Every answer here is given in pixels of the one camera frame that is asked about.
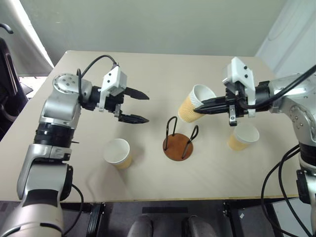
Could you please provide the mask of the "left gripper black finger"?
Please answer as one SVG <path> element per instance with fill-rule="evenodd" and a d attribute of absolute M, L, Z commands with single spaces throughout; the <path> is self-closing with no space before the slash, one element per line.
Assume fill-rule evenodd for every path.
<path fill-rule="evenodd" d="M 137 100 L 149 100 L 150 98 L 144 93 L 139 90 L 126 87 L 124 90 L 124 94 L 130 96 L 131 98 L 137 99 Z"/>
<path fill-rule="evenodd" d="M 129 124 L 143 124 L 143 123 L 148 123 L 149 120 L 138 115 L 125 115 L 125 114 L 120 114 L 118 117 L 118 120 L 120 122 L 124 123 L 129 123 Z"/>

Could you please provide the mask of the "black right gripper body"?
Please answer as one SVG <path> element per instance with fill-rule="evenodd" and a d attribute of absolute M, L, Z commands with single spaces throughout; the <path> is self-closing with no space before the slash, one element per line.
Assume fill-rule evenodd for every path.
<path fill-rule="evenodd" d="M 248 114 L 248 110 L 243 109 L 239 105 L 238 100 L 240 98 L 246 99 L 244 86 L 240 82 L 235 83 L 235 88 L 233 88 L 232 92 L 226 87 L 225 103 L 230 126 L 237 126 L 237 118 L 244 117 Z"/>

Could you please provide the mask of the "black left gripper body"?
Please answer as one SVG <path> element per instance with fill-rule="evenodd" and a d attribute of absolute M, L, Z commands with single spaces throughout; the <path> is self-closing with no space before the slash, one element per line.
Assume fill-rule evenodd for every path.
<path fill-rule="evenodd" d="M 114 114 L 114 117 L 118 119 L 118 121 L 122 121 L 121 119 L 121 105 L 124 102 L 124 93 L 120 93 L 116 96 L 109 95 L 106 97 L 105 101 L 105 110 L 107 110 L 109 113 Z"/>

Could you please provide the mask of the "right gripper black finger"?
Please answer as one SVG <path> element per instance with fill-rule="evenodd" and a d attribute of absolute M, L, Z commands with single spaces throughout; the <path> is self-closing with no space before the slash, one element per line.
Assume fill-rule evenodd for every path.
<path fill-rule="evenodd" d="M 203 100 L 202 103 L 204 105 L 225 105 L 226 104 L 226 97 L 214 97 L 207 100 Z"/>
<path fill-rule="evenodd" d="M 227 112 L 226 105 L 202 105 L 194 109 L 194 112 L 203 115 L 223 114 Z"/>

